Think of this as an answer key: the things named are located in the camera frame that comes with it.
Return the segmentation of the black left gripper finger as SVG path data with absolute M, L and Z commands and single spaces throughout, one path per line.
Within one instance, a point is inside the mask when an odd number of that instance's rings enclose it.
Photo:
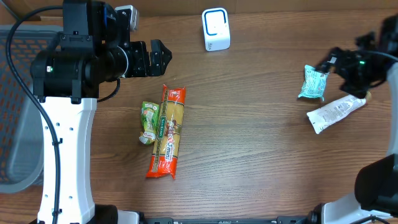
M 150 60 L 151 62 L 170 62 L 172 59 L 172 52 L 162 43 L 159 39 L 154 39 L 150 41 L 151 52 Z
M 150 53 L 150 72 L 151 77 L 159 77 L 166 71 L 170 62 L 170 56 L 166 53 Z

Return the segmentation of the green juice pouch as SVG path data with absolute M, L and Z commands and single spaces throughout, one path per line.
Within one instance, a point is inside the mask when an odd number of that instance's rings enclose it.
M 141 107 L 141 124 L 143 132 L 139 137 L 140 142 L 149 145 L 156 139 L 157 125 L 159 118 L 159 105 L 143 101 Z

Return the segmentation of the teal snack packet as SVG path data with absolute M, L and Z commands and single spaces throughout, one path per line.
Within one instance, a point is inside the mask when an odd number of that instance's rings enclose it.
M 329 73 L 322 73 L 314 67 L 306 65 L 304 67 L 304 82 L 299 93 L 299 98 L 319 98 L 324 101 L 324 91 L 326 88 Z

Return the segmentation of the orange spaghetti packet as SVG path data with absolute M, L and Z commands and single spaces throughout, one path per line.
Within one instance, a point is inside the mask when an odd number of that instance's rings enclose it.
M 175 178 L 182 134 L 186 88 L 163 86 L 157 132 L 147 178 L 171 175 Z

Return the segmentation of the white tube with gold cap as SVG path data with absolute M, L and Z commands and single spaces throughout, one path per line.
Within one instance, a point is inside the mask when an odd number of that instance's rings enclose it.
M 350 113 L 363 107 L 371 98 L 372 94 L 370 91 L 366 92 L 365 98 L 347 95 L 319 109 L 308 112 L 307 117 L 315 133 L 320 134 L 329 126 L 345 119 Z

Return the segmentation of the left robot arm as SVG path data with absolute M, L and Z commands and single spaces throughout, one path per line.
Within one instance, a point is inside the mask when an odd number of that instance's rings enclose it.
M 90 185 L 91 129 L 99 87 L 122 78 L 157 77 L 172 54 L 130 40 L 139 12 L 101 1 L 65 1 L 59 45 L 37 54 L 30 72 L 42 114 L 44 185 L 38 223 L 144 222 L 138 212 L 97 205 Z

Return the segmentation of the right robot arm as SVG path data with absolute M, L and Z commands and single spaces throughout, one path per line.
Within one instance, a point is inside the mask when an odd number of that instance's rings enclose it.
M 332 161 L 348 169 L 339 198 L 318 204 L 297 223 L 389 223 L 397 218 L 397 15 L 378 31 L 358 36 L 350 49 L 331 48 L 315 70 L 340 78 L 341 97 L 368 104 L 331 128 L 342 153 Z

